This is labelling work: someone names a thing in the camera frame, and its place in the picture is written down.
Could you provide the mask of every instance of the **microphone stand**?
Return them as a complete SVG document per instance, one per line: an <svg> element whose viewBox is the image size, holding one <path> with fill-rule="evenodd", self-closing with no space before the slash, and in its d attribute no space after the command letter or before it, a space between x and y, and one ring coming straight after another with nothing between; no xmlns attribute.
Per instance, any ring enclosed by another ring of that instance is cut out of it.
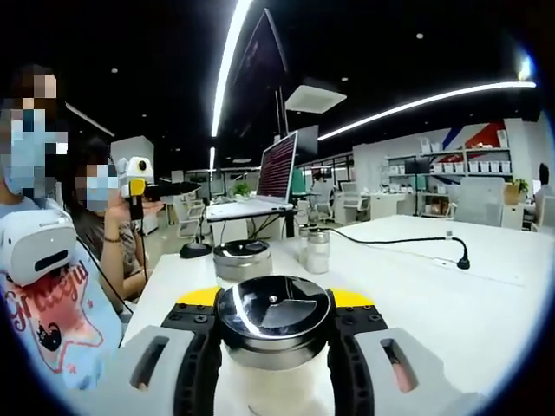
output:
<svg viewBox="0 0 555 416"><path fill-rule="evenodd" d="M181 258L197 258L212 253L212 247L209 244L202 242L202 220L205 217L206 207L207 205L205 205L205 209L200 215L199 228L197 229L197 235L195 236L194 241L184 244L183 247L181 247Z"/></svg>

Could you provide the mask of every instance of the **black base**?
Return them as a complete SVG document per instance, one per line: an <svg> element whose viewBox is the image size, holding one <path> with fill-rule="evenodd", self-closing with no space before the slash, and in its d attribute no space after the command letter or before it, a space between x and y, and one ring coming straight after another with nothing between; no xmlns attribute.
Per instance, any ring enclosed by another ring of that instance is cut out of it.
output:
<svg viewBox="0 0 555 416"><path fill-rule="evenodd" d="M212 247L202 243L187 243L180 250L181 258L196 258L212 253Z"/></svg>

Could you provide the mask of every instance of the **t-shirt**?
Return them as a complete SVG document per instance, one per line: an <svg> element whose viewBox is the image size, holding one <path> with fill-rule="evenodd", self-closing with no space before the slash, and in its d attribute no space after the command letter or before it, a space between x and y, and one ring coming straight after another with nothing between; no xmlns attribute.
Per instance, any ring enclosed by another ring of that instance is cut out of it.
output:
<svg viewBox="0 0 555 416"><path fill-rule="evenodd" d="M104 218L92 212L83 211L73 216L73 224L77 235L88 246L95 257L100 259L102 248L104 247ZM140 273L142 270L135 254L137 247L134 237L135 231L136 229L132 222L125 222L120 225L124 279Z"/></svg>
<svg viewBox="0 0 555 416"><path fill-rule="evenodd" d="M544 197L555 197L555 192L549 185L542 185L534 195L534 203L536 205L536 220L541 218L541 208L544 203Z"/></svg>
<svg viewBox="0 0 555 416"><path fill-rule="evenodd" d="M25 198L18 205L0 205L0 218L37 209ZM76 243L59 274L25 287L15 285L2 270L0 264L2 298L38 373L54 389L96 387L106 361L120 345L122 326L90 255Z"/></svg>

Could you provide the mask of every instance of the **face mask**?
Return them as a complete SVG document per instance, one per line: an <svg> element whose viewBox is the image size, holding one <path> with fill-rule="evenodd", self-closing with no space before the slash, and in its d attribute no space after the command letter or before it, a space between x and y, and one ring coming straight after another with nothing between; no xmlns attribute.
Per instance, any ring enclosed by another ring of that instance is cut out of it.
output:
<svg viewBox="0 0 555 416"><path fill-rule="evenodd" d="M45 175L46 149L48 145L56 147L59 141L63 141L60 133L46 131L44 110L23 110L21 120L11 121L10 154L3 154L0 160L11 193L26 190L38 198L46 195L47 186L54 183Z"/></svg>
<svg viewBox="0 0 555 416"><path fill-rule="evenodd" d="M92 212L104 212L108 201L118 192L114 166L98 165L97 176L87 178L86 207Z"/></svg>

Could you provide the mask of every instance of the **white vr headset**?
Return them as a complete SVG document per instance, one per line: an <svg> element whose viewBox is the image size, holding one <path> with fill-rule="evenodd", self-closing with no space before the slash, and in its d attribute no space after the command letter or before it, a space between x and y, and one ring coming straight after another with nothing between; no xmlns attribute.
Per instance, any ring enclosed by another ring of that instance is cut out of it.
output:
<svg viewBox="0 0 555 416"><path fill-rule="evenodd" d="M0 220L0 265L13 283L27 286L68 264L76 241L64 211L12 212Z"/></svg>

